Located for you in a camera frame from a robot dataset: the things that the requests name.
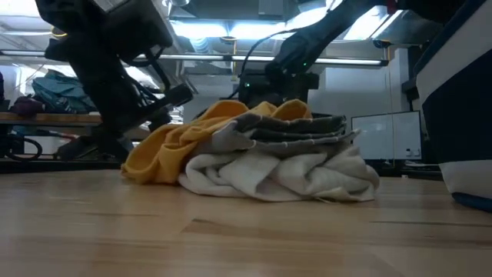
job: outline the machine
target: machine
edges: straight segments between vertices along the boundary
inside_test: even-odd
[[[463,1],[345,0],[319,22],[294,30],[264,72],[243,71],[236,92],[247,105],[263,100],[278,104],[290,98],[303,98],[308,89],[317,88],[316,76],[306,73],[316,58],[375,5],[386,5],[390,13],[412,9],[425,18],[446,22]],[[146,121],[152,122],[153,129],[167,124],[167,108],[191,100],[191,92],[185,85],[170,88],[156,63],[163,50],[172,45],[172,39],[153,1],[127,0],[107,12],[92,0],[36,2],[41,17],[66,33],[59,40],[51,40],[46,58],[70,63],[103,121],[92,136],[60,148],[58,154],[62,159],[73,159],[100,148],[124,161],[131,150],[123,136],[126,131]],[[139,55],[148,60],[134,62]],[[166,97],[154,98],[126,74],[121,61],[133,66],[153,66],[166,86]]]

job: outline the yellow towel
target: yellow towel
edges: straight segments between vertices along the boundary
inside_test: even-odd
[[[121,172],[140,184],[175,184],[196,145],[245,112],[282,120],[311,118],[307,105],[298,100],[285,102],[278,108],[262,102],[252,110],[240,102],[219,101],[190,124],[163,125],[152,132],[130,153]]]

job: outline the white towel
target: white towel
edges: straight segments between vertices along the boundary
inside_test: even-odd
[[[365,164],[359,149],[350,146],[335,156],[332,150],[288,159],[255,151],[198,155],[186,165],[178,181],[199,195],[269,202],[373,200],[379,176]]]

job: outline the ceiling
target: ceiling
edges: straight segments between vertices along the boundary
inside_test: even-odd
[[[0,49],[16,50],[44,50],[50,35],[9,35],[14,32],[49,32],[51,26],[36,16],[35,0],[0,0]],[[103,9],[108,10],[123,0],[95,0]],[[169,12],[170,5],[164,0],[152,0],[158,3],[164,14]],[[5,6],[16,6],[17,9],[7,10]],[[290,18],[299,14],[295,0],[243,0],[230,4],[230,0],[191,0],[187,8],[171,8],[170,19],[173,20],[200,20],[203,22],[217,20],[240,20],[248,22],[286,22]],[[421,44],[432,38],[440,29],[440,26],[424,20],[412,12],[401,13],[390,27],[381,33],[381,39],[390,39],[396,44]],[[372,58],[382,59],[384,53],[382,50],[374,47],[370,40],[344,42],[343,36],[347,31],[334,43],[330,44],[322,56],[324,57],[342,57],[342,58]],[[190,43],[190,39],[185,37],[175,37],[175,46],[170,52],[195,52],[195,48]],[[239,39],[236,45],[234,43],[226,44],[219,38],[207,38],[209,49],[213,53],[245,55],[256,39]],[[275,55],[283,41],[280,39],[270,39],[260,45],[255,55],[273,56]],[[232,66],[230,64],[204,64],[197,62],[166,62],[162,65],[167,72],[175,74],[176,71],[184,66],[188,73],[188,80],[191,81],[200,93],[213,95],[216,93],[223,96],[231,91]],[[262,64],[251,63],[252,66],[261,67]]]

